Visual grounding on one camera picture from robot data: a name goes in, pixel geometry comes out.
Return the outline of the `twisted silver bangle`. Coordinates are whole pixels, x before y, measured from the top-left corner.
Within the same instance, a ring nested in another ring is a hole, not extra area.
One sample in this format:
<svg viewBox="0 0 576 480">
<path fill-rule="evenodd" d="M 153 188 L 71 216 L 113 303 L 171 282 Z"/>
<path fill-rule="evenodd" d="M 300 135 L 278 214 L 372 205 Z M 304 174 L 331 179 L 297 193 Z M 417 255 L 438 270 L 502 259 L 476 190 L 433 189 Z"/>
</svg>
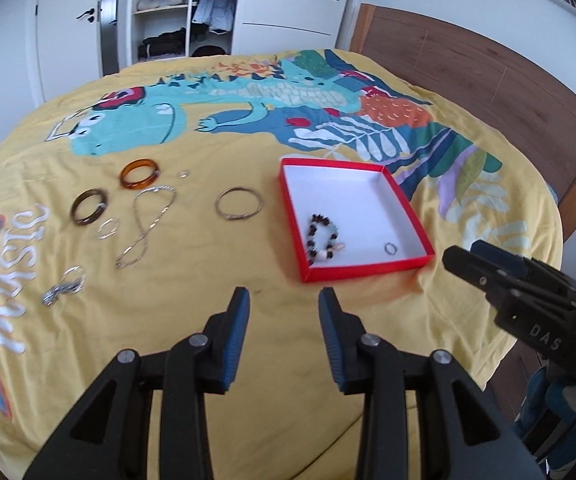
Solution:
<svg viewBox="0 0 576 480">
<path fill-rule="evenodd" d="M 60 290 L 64 294 L 78 294 L 85 286 L 87 274 L 82 266 L 71 266 L 62 276 L 59 283 Z"/>
</svg>

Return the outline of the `thin gold metal bangle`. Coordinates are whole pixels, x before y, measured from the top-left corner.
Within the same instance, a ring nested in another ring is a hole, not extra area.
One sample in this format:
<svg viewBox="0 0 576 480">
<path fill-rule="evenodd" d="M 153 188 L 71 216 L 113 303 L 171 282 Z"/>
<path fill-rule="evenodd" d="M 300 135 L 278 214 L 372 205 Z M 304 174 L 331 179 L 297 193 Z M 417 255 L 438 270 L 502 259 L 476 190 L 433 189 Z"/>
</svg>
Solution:
<svg viewBox="0 0 576 480">
<path fill-rule="evenodd" d="M 263 196 L 254 188 L 234 186 L 219 193 L 215 198 L 216 214 L 227 221 L 249 220 L 259 214 L 265 206 Z"/>
</svg>

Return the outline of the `silver wrist watch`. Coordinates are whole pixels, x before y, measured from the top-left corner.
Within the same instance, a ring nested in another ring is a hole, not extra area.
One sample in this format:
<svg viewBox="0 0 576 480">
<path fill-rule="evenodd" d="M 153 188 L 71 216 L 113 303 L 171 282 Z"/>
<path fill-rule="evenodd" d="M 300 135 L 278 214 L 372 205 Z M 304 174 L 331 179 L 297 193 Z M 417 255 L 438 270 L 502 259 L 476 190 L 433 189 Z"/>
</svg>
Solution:
<svg viewBox="0 0 576 480">
<path fill-rule="evenodd" d="M 61 295 L 68 294 L 71 292 L 71 289 L 71 284 L 54 285 L 44 293 L 44 296 L 42 296 L 42 304 L 46 307 L 51 307 L 56 303 L 56 300 L 58 300 Z"/>
</svg>

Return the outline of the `red shallow jewelry box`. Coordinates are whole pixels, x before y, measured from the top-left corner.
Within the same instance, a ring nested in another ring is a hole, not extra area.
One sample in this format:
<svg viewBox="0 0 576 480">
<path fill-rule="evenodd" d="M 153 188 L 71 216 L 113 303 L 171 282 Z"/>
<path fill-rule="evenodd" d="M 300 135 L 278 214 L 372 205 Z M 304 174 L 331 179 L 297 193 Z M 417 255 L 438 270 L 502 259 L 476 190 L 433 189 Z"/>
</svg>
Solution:
<svg viewBox="0 0 576 480">
<path fill-rule="evenodd" d="M 278 180 L 304 283 L 415 270 L 436 255 L 384 166 L 285 157 Z"/>
</svg>

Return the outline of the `white bedroom door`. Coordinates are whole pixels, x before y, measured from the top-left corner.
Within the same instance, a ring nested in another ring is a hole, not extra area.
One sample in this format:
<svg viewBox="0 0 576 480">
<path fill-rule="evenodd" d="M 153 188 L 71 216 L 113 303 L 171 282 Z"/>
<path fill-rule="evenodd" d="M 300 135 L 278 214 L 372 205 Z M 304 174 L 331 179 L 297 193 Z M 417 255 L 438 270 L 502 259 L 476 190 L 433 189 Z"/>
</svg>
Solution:
<svg viewBox="0 0 576 480">
<path fill-rule="evenodd" d="M 99 0 L 38 0 L 37 49 L 44 99 L 101 77 Z"/>
</svg>

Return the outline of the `wooden headboard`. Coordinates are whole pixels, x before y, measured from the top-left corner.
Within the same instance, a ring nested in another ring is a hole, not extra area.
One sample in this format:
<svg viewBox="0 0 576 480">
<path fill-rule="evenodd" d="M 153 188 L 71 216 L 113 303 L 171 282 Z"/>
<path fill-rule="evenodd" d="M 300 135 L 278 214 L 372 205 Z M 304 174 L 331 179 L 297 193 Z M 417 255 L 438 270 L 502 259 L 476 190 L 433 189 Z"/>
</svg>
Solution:
<svg viewBox="0 0 576 480">
<path fill-rule="evenodd" d="M 576 94 L 540 66 L 471 30 L 364 3 L 350 43 L 392 74 L 439 93 L 501 131 L 559 198 L 576 230 Z"/>
</svg>

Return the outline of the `yellow dinosaur print bedspread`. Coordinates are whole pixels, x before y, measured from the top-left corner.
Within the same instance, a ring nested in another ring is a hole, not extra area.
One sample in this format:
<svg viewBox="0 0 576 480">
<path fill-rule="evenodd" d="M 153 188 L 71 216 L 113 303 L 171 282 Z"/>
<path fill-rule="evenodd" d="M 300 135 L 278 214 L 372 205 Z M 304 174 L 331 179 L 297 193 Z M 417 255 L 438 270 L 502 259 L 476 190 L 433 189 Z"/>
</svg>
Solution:
<svg viewBox="0 0 576 480">
<path fill-rule="evenodd" d="M 446 248 L 485 240 L 558 266 L 562 227 L 538 170 L 466 110 L 338 50 L 140 63 L 26 116 L 0 144 L 0 472 L 19 479 L 120 350 L 171 348 L 243 286 L 251 316 L 233 390 L 207 401 L 219 479 L 349 479 L 363 403 L 333 383 L 301 281 L 278 180 L 285 157 L 384 166 L 436 255 L 425 266 L 335 282 L 346 311 L 410 353 L 446 349 L 484 385 L 514 345 Z M 158 180 L 120 186 L 132 160 Z M 243 221 L 215 212 L 245 186 Z M 77 196 L 108 192 L 89 226 Z M 71 266 L 84 288 L 42 296 Z"/>
</svg>

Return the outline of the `dark brown resin bangle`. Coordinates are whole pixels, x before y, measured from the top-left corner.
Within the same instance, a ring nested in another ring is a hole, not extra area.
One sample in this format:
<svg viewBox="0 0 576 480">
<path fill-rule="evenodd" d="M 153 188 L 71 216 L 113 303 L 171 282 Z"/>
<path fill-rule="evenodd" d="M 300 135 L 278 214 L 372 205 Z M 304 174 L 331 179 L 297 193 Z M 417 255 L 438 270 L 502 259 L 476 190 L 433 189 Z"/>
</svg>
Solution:
<svg viewBox="0 0 576 480">
<path fill-rule="evenodd" d="M 89 226 L 101 218 L 108 205 L 108 192 L 90 188 L 75 198 L 70 209 L 71 220 L 75 226 Z"/>
</svg>

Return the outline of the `amber orange resin bangle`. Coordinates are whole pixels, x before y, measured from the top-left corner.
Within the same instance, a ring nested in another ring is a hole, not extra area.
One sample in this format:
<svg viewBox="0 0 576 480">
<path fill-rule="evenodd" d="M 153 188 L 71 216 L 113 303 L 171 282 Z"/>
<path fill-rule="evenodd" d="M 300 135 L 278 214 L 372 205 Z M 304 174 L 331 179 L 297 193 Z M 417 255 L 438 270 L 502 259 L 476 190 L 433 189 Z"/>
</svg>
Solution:
<svg viewBox="0 0 576 480">
<path fill-rule="evenodd" d="M 120 170 L 118 180 L 120 186 L 126 190 L 142 190 L 158 180 L 160 174 L 160 167 L 155 160 L 139 158 L 128 162 Z"/>
</svg>

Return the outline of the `white open wardrobe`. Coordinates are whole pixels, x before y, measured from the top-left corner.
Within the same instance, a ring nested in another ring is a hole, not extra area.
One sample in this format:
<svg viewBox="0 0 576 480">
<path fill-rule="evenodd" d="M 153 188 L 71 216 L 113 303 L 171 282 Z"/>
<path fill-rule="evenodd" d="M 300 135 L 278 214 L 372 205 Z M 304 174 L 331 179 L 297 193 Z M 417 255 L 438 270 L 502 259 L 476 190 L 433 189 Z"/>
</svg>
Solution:
<svg viewBox="0 0 576 480">
<path fill-rule="evenodd" d="M 335 47 L 347 0 L 100 0 L 101 68 Z"/>
</svg>

